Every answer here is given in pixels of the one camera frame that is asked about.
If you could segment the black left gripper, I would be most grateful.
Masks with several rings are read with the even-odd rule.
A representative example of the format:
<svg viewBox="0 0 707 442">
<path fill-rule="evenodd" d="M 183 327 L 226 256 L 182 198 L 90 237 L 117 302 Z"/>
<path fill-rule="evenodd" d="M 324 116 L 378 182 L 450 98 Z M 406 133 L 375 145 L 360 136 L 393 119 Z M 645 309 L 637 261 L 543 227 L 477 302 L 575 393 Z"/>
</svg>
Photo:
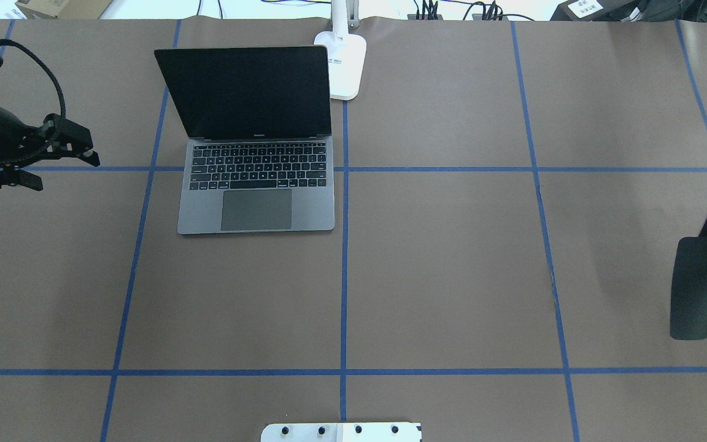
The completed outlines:
<svg viewBox="0 0 707 442">
<path fill-rule="evenodd" d="M 22 169 L 39 160 L 76 158 L 92 167 L 101 165 L 90 130 L 61 116 L 48 114 L 41 128 L 24 124 L 16 115 L 0 107 L 0 189 L 25 187 L 43 191 L 42 179 Z M 53 142 L 42 152 L 46 140 Z"/>
</svg>

